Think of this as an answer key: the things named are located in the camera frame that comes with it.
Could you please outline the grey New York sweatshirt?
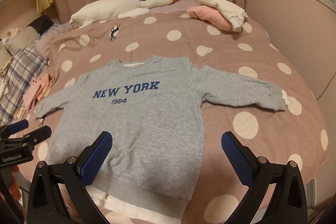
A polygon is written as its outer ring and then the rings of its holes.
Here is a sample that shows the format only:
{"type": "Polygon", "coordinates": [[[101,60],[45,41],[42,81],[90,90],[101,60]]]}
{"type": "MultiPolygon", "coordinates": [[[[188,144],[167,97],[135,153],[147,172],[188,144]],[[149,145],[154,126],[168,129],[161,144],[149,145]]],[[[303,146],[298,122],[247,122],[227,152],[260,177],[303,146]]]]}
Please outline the grey New York sweatshirt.
{"type": "Polygon", "coordinates": [[[287,106],[286,93],[273,83],[196,68],[187,57],[152,56],[132,64],[114,60],[84,73],[39,102],[34,114],[63,111],[49,143],[50,164],[110,132],[113,148],[94,190],[147,221],[180,223],[203,161],[203,102],[274,111],[287,106]]]}

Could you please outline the blue plaid cloth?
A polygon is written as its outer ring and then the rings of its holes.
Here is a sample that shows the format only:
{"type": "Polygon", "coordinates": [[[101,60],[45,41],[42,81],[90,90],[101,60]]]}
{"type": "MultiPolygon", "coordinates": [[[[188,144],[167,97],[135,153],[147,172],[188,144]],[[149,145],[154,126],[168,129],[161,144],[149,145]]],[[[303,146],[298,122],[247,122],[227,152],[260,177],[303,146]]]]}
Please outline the blue plaid cloth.
{"type": "Polygon", "coordinates": [[[9,94],[1,98],[1,126],[11,124],[23,104],[23,94],[31,81],[44,70],[47,61],[35,50],[36,42],[20,49],[15,54],[5,77],[9,94]]]}

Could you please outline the pink and orange clothes pile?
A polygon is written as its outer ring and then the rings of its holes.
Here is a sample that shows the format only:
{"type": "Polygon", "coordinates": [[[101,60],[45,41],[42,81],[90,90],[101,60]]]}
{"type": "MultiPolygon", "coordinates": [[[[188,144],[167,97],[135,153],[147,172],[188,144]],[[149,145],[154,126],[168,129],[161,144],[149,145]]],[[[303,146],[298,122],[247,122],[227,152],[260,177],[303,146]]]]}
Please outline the pink and orange clothes pile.
{"type": "Polygon", "coordinates": [[[33,79],[28,90],[23,94],[23,106],[30,112],[49,92],[54,83],[54,76],[45,73],[41,77],[33,79]]]}

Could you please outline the white goose plush toy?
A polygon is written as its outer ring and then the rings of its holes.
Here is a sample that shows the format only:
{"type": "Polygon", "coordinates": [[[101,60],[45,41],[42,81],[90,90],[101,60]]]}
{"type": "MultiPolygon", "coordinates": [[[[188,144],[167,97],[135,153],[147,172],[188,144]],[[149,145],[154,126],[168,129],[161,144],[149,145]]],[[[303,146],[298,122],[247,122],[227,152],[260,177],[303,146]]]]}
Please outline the white goose plush toy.
{"type": "Polygon", "coordinates": [[[69,23],[83,28],[104,20],[148,14],[153,8],[172,5],[178,1],[181,0],[99,0],[72,14],[69,23]]]}

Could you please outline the grey and black pillow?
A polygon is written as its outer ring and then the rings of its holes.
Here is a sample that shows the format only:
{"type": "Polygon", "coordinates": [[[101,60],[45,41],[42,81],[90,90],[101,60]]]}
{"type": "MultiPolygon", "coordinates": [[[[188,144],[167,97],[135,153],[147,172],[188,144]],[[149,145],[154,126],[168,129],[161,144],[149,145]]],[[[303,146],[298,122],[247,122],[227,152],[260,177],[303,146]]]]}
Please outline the grey and black pillow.
{"type": "Polygon", "coordinates": [[[14,56],[17,51],[24,49],[42,36],[54,22],[46,15],[33,20],[27,27],[19,31],[5,44],[6,50],[14,56]]]}

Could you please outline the pink polka dot bedspread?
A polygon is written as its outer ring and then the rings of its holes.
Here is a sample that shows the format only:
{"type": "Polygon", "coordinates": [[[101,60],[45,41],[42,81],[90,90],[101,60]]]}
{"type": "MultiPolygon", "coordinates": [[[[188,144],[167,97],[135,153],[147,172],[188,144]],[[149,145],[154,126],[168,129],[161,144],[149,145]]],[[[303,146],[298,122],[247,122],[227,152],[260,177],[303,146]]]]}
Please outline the pink polka dot bedspread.
{"type": "MultiPolygon", "coordinates": [[[[269,42],[264,28],[254,20],[248,20],[238,34],[222,32],[173,10],[100,21],[78,30],[62,24],[42,36],[35,50],[47,61],[43,71],[55,78],[45,98],[111,61],[141,63],[152,56],[187,57],[196,68],[206,65],[253,77],[273,83],[286,93],[284,111],[257,105],[202,103],[203,161],[180,223],[222,223],[246,192],[222,151],[221,135],[225,131],[232,131],[256,155],[263,155],[271,162],[295,161],[304,183],[311,182],[330,160],[326,126],[317,101],[295,68],[269,42]]],[[[53,133],[63,111],[36,118],[34,110],[27,116],[30,129],[48,125],[53,133]]],[[[51,137],[37,146],[35,161],[48,162],[50,141],[51,137]]],[[[154,223],[114,203],[111,196],[100,195],[93,185],[88,191],[110,223],[154,223]]]]}

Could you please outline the folded pink garment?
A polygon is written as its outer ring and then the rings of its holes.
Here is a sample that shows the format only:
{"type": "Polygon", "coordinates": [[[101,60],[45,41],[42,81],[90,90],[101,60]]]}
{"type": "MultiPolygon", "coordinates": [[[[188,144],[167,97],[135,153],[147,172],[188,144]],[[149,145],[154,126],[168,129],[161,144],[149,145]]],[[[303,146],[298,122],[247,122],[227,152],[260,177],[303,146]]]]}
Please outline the folded pink garment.
{"type": "Polygon", "coordinates": [[[187,10],[190,18],[208,21],[213,26],[225,32],[232,32],[230,22],[215,8],[206,5],[191,7],[187,10]]]}

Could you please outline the folded cream white garment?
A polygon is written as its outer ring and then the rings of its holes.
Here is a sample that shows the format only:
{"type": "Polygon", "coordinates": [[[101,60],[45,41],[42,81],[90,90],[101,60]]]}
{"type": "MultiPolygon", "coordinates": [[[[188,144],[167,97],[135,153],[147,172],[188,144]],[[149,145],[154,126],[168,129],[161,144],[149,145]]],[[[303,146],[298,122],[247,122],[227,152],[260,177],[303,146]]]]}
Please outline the folded cream white garment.
{"type": "Polygon", "coordinates": [[[247,13],[240,6],[227,0],[194,0],[199,5],[207,5],[217,9],[232,26],[233,32],[240,32],[247,13]]]}

